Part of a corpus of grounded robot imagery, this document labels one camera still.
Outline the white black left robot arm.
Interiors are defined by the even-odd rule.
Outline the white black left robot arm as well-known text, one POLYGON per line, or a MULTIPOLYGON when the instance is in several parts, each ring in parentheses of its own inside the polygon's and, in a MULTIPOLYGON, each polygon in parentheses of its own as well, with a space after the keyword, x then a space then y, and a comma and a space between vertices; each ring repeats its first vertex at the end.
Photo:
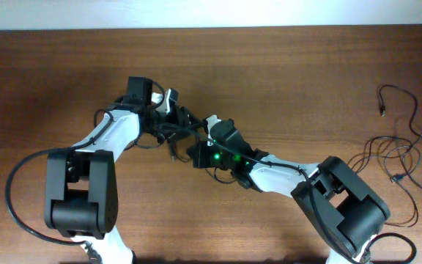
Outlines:
POLYGON ((119 200, 115 163, 143 133, 161 142, 155 126, 177 112, 175 89, 154 93, 156 82, 130 77, 127 92, 102 110, 93 131, 69 150, 48 154, 44 220, 68 241, 79 243, 91 263, 134 263, 116 219, 119 200))

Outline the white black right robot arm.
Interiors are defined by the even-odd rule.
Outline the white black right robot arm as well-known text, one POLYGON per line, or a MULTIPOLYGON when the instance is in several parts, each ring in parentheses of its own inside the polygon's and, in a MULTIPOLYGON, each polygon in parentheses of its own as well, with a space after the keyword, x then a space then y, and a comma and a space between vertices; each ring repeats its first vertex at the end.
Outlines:
POLYGON ((196 168, 228 170, 243 188, 292 198, 330 247, 328 263, 358 263, 390 218, 387 204, 340 158, 299 164, 253 149, 233 120, 209 122, 189 147, 196 168))

